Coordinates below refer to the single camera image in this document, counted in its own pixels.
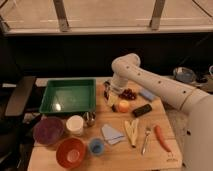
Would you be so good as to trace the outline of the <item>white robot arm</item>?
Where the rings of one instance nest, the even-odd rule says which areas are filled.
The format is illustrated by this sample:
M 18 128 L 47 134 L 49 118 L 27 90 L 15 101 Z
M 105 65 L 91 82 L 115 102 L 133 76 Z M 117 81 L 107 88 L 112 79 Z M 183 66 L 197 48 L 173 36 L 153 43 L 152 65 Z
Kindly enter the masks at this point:
M 189 134 L 184 140 L 183 171 L 213 171 L 213 95 L 146 71 L 140 64 L 134 53 L 114 59 L 110 90 L 121 94 L 131 80 L 187 114 Z

